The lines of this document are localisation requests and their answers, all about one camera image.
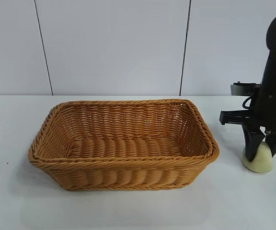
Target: basket rim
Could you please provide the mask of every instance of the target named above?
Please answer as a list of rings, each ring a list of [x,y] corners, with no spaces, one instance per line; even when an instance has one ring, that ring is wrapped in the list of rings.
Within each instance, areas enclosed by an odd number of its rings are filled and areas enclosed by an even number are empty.
[[[154,104],[186,104],[193,110],[193,117],[196,121],[197,125],[199,126],[200,130],[203,131],[202,135],[204,137],[204,140],[206,144],[208,145],[208,153],[205,155],[200,156],[191,156],[191,157],[183,157],[183,156],[157,156],[157,157],[128,157],[128,158],[118,158],[118,157],[97,157],[97,158],[51,158],[46,159],[42,158],[37,155],[37,149],[41,145],[42,138],[46,135],[46,131],[48,130],[49,126],[47,125],[48,122],[57,115],[59,111],[66,108],[67,106],[75,105],[75,104],[94,104],[95,106],[97,104],[109,104],[110,106],[123,106],[123,105],[130,105],[131,103],[137,104],[139,103],[139,106],[145,105],[154,105]],[[80,165],[80,166],[95,166],[97,163],[101,163],[102,167],[103,164],[106,164],[106,166],[114,165],[115,163],[120,164],[121,162],[124,162],[126,164],[130,164],[131,162],[141,161],[142,164],[148,165],[152,162],[159,162],[159,161],[171,161],[173,160],[175,162],[175,167],[181,167],[190,164],[191,166],[194,165],[200,165],[200,164],[209,164],[217,159],[219,156],[219,147],[215,139],[213,138],[207,124],[204,122],[198,108],[190,101],[186,99],[158,99],[158,100],[137,100],[137,101],[69,101],[69,102],[63,102],[56,106],[54,106],[50,113],[47,115],[45,121],[43,122],[38,134],[36,135],[35,139],[33,140],[33,143],[31,144],[29,151],[28,151],[29,161],[34,164],[37,167],[41,166],[43,167],[44,164],[46,167],[54,166],[54,169],[56,169],[57,165]]]

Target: wicker basket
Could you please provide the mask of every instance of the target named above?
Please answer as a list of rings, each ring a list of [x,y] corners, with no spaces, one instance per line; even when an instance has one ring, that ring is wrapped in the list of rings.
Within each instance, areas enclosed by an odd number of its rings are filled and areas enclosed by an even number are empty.
[[[29,161],[67,190],[184,187],[219,148],[188,100],[78,101],[54,107]]]

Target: black cable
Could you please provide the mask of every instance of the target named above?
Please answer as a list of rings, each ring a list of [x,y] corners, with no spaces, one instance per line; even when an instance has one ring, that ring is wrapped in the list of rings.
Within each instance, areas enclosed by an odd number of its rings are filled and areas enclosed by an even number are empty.
[[[242,107],[244,108],[244,109],[249,109],[249,110],[252,110],[253,108],[252,107],[249,107],[249,106],[246,106],[245,104],[247,104],[247,102],[249,101],[249,100],[251,100],[252,99],[252,96],[250,96],[250,97],[248,97],[247,99],[245,99],[244,100],[244,102],[242,103]]]

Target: black robotic gripper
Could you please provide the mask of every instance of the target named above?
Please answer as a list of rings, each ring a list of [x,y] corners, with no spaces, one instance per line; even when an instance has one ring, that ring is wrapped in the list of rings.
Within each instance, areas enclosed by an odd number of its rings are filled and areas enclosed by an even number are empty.
[[[221,111],[220,114],[223,125],[242,125],[245,155],[249,162],[254,160],[264,139],[272,156],[276,154],[276,18],[269,26],[266,43],[270,52],[262,83],[238,82],[231,85],[232,95],[248,96],[242,104],[245,110]]]

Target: white sponge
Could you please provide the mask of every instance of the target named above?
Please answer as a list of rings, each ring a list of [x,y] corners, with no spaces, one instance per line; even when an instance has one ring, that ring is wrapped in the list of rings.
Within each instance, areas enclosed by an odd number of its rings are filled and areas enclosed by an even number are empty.
[[[248,159],[245,157],[244,149],[242,163],[247,169],[255,173],[267,173],[272,171],[273,163],[270,147],[267,143],[263,141],[258,147],[256,156],[252,162],[249,162]]]

